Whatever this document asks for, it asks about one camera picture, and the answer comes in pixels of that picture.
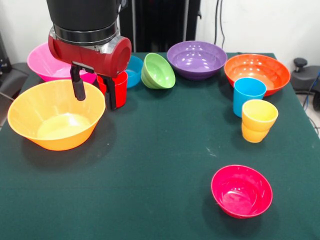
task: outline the stacked yellow cups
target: stacked yellow cups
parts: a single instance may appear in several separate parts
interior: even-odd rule
[[[246,101],[242,106],[242,135],[250,143],[261,142],[275,123],[279,113],[270,102],[260,99]]]

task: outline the red bowl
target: red bowl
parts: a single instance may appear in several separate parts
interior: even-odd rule
[[[264,213],[273,199],[267,179],[243,165],[219,169],[212,178],[211,191],[222,210],[237,219],[253,218]]]
[[[290,72],[281,62],[259,54],[241,54],[231,57],[224,65],[224,72],[232,86],[240,78],[260,80],[266,85],[264,96],[276,93],[290,81]]]

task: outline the cup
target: cup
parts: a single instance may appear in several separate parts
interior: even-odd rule
[[[274,125],[279,113],[268,101],[253,99],[242,106],[242,136],[250,143],[261,142]]]
[[[104,84],[104,80],[100,76],[97,76],[96,79],[101,92],[105,95],[107,86]],[[116,78],[112,78],[112,80],[114,81],[115,105],[117,108],[121,108],[127,100],[128,74],[123,71]]]
[[[251,77],[239,78],[234,83],[234,114],[241,118],[243,104],[248,100],[262,99],[266,92],[267,87],[262,81]]]

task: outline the light blue bowl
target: light blue bowl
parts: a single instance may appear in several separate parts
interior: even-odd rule
[[[140,82],[143,65],[144,62],[140,58],[131,56],[128,67],[125,70],[128,74],[127,88],[132,88]]]
[[[266,85],[255,78],[244,77],[234,83],[233,112],[242,117],[242,106],[246,101],[262,99],[267,91]]]

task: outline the bowl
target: bowl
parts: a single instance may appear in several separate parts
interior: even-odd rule
[[[176,83],[176,76],[170,64],[156,53],[145,56],[141,77],[144,85],[151,89],[170,89]]]
[[[220,47],[203,41],[179,42],[168,50],[167,58],[178,74],[193,81],[212,77],[228,59]]]
[[[131,56],[128,67],[125,70],[128,74],[128,89],[134,87],[140,82],[143,65],[144,62],[140,58]]]
[[[212,178],[211,191],[222,210],[237,219],[253,218],[264,213],[273,199],[267,179],[243,165],[219,169]]]
[[[26,60],[29,68],[34,71],[45,82],[60,79],[71,79],[71,65],[55,59],[48,43],[45,42],[30,52]],[[84,82],[92,84],[96,80],[96,75],[85,71],[80,71],[80,77]]]
[[[224,65],[230,84],[240,78],[255,78],[266,85],[264,96],[270,96],[290,81],[289,70],[276,59],[259,54],[241,54],[231,57]]]
[[[41,83],[23,92],[8,110],[8,123],[19,135],[41,147],[62,151],[85,142],[103,115],[102,92],[84,82],[86,98],[75,98],[70,80]]]

